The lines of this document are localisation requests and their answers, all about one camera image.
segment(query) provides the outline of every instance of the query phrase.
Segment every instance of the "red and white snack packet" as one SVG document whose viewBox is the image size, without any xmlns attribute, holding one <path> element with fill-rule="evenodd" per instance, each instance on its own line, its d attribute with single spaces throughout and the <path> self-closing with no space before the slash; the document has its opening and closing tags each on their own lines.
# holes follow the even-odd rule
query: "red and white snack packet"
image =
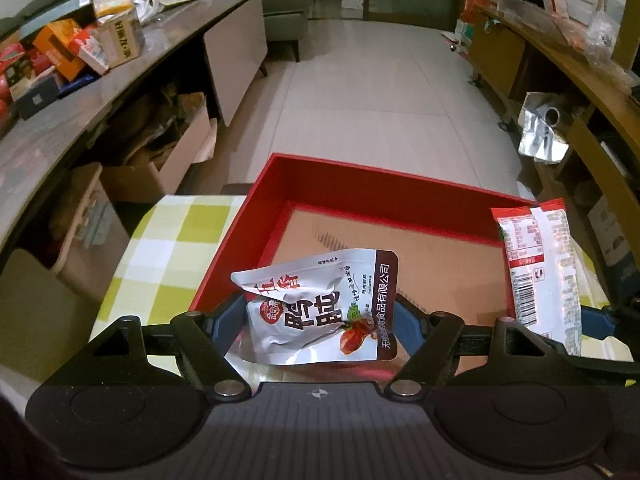
<svg viewBox="0 0 640 480">
<path fill-rule="evenodd" d="M 398 257 L 344 249 L 231 274 L 247 304 L 240 357 L 259 364 L 391 360 Z"/>
<path fill-rule="evenodd" d="M 491 212 L 504 235 L 516 319 L 579 356 L 582 314 L 564 201 Z"/>
</svg>

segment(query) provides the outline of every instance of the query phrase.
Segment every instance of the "sofa leg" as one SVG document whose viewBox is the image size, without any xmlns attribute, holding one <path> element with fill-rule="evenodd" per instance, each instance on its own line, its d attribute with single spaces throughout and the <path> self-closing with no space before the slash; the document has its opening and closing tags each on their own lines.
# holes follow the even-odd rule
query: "sofa leg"
<svg viewBox="0 0 640 480">
<path fill-rule="evenodd" d="M 300 62 L 300 50 L 298 48 L 298 40 L 292 40 L 289 41 L 289 44 L 291 45 L 292 49 L 293 49 L 293 57 L 296 60 L 296 63 Z"/>
</svg>

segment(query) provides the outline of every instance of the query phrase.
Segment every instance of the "crosshair marking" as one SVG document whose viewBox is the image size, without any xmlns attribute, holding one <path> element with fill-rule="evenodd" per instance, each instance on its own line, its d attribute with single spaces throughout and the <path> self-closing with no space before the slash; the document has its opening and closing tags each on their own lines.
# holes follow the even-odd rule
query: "crosshair marking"
<svg viewBox="0 0 640 480">
<path fill-rule="evenodd" d="M 327 395 L 329 395 L 329 392 L 327 390 L 323 390 L 322 388 L 318 388 L 316 390 L 313 390 L 311 392 L 311 395 L 313 395 L 318 400 L 322 400 Z"/>
</svg>

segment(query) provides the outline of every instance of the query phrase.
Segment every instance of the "tile floor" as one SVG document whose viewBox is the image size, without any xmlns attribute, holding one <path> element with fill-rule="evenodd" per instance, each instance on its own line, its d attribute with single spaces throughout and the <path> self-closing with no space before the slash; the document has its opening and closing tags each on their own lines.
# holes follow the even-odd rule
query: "tile floor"
<svg viewBox="0 0 640 480">
<path fill-rule="evenodd" d="M 439 31 L 389 23 L 317 20 L 295 63 L 270 53 L 213 160 L 190 192 L 253 182 L 273 152 L 367 164 L 532 196 L 522 162 L 472 69 Z"/>
</svg>

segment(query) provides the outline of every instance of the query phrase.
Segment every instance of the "metal screw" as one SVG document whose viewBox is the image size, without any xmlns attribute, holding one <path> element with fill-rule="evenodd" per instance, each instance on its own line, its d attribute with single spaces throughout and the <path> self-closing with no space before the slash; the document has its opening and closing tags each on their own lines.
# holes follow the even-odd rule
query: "metal screw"
<svg viewBox="0 0 640 480">
<path fill-rule="evenodd" d="M 216 383 L 213 390 L 223 397 L 235 397 L 244 392 L 244 384 L 235 379 L 226 379 Z"/>
<path fill-rule="evenodd" d="M 420 383 L 409 379 L 400 379 L 391 383 L 391 391 L 401 397 L 413 397 L 421 393 L 422 387 Z"/>
</svg>

